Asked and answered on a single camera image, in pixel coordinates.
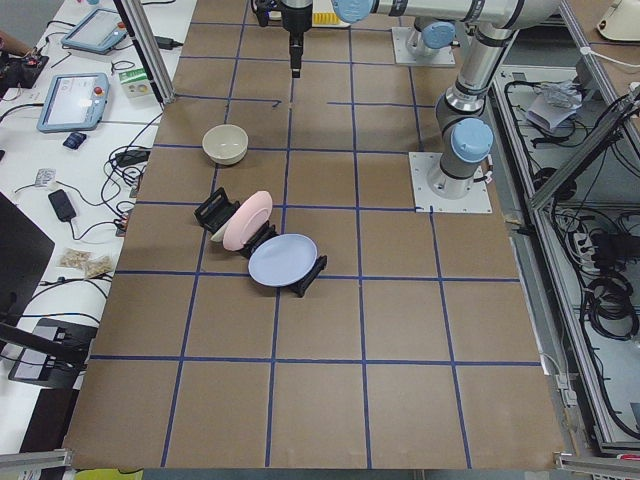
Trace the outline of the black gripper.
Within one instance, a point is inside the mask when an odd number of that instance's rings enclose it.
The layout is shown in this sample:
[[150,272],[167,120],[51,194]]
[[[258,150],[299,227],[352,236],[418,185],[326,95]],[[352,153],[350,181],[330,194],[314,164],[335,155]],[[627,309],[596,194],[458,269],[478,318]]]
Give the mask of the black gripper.
[[289,34],[290,69],[293,78],[301,77],[302,58],[304,53],[304,34],[312,26],[312,0],[256,0],[252,2],[252,10],[260,27],[266,27],[269,13],[281,14],[283,28]]

